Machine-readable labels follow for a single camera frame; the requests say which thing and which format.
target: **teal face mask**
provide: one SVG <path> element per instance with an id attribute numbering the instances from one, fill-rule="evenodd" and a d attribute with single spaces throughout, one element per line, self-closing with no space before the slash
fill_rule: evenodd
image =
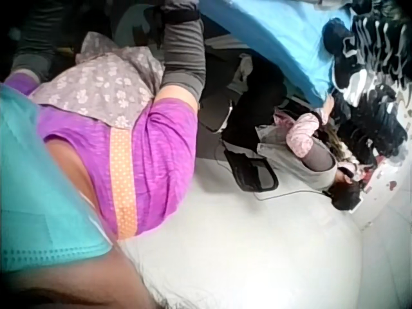
<path id="1" fill-rule="evenodd" d="M 37 110 L 0 84 L 2 272 L 94 258 L 111 249 L 97 215 L 37 135 Z"/>

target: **apron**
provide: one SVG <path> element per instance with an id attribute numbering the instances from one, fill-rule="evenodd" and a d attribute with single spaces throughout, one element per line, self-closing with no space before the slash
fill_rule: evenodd
<path id="1" fill-rule="evenodd" d="M 287 147 L 286 135 L 288 128 L 283 126 L 261 126 L 256 131 L 261 141 L 257 145 L 257 153 L 264 156 L 272 168 L 293 174 L 315 190 L 329 189 L 337 171 L 336 160 L 334 160 L 334 166 L 328 171 L 312 171 Z M 328 148 L 318 139 L 314 138 L 314 143 L 329 152 Z"/>
<path id="2" fill-rule="evenodd" d="M 76 63 L 30 98 L 117 129 L 133 128 L 160 89 L 164 70 L 149 48 L 119 48 L 95 32 L 87 34 Z"/>

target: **floor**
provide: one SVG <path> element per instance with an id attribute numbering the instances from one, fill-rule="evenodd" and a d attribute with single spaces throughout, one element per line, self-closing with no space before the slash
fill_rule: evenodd
<path id="1" fill-rule="evenodd" d="M 412 167 L 403 186 L 363 232 L 359 309 L 412 305 Z"/>

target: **purple sleeve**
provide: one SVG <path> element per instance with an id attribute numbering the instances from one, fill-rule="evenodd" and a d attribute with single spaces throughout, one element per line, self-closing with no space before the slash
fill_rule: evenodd
<path id="1" fill-rule="evenodd" d="M 17 91 L 20 91 L 23 95 L 31 94 L 39 86 L 39 83 L 24 73 L 11 74 L 6 79 L 5 84 Z"/>
<path id="2" fill-rule="evenodd" d="M 146 193 L 139 233 L 153 229 L 183 200 L 194 172 L 198 119 L 190 106 L 175 98 L 158 101 L 148 112 L 143 135 Z"/>

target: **pile of shoes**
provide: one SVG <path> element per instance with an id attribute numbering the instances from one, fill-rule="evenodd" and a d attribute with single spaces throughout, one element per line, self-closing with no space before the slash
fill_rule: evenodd
<path id="1" fill-rule="evenodd" d="M 407 140 L 397 120 L 398 103 L 391 85 L 398 81 L 404 86 L 412 72 L 407 69 L 411 62 L 405 37 L 408 26 L 389 27 L 376 21 L 357 16 L 351 31 L 340 19 L 332 19 L 323 30 L 324 46 L 335 59 L 332 117 L 339 125 L 337 134 L 362 164 L 373 165 L 374 149 L 387 158 L 397 156 Z M 388 76 L 392 83 L 382 82 L 378 75 Z"/>

